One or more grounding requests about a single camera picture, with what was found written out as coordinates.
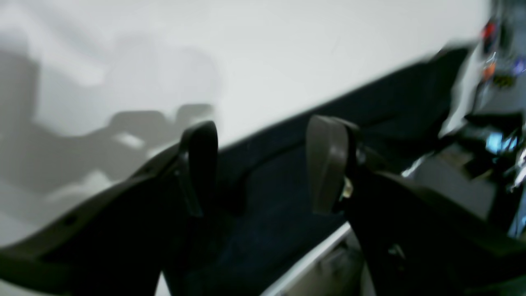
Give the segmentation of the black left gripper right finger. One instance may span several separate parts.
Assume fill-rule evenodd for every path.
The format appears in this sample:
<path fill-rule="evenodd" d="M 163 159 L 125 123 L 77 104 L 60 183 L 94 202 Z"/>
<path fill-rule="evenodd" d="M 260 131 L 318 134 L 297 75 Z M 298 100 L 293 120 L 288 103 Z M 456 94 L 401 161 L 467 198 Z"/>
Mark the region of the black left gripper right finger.
<path fill-rule="evenodd" d="M 525 239 L 511 236 L 525 190 L 519 114 L 468 116 L 440 140 L 490 172 L 496 192 L 482 219 L 435 190 L 391 170 L 357 125 L 312 116 L 306 131 L 312 211 L 342 213 L 357 236 L 378 296 L 524 296 Z"/>

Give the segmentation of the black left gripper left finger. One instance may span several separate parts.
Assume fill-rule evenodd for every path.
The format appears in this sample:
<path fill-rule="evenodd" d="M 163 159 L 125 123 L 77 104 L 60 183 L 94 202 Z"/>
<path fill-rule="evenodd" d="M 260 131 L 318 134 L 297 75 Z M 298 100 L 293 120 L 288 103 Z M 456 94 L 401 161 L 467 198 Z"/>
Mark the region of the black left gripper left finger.
<path fill-rule="evenodd" d="M 189 127 L 128 179 L 2 247 L 1 279 L 58 296 L 153 296 L 170 251 L 204 214 L 217 157 L 215 123 Z"/>

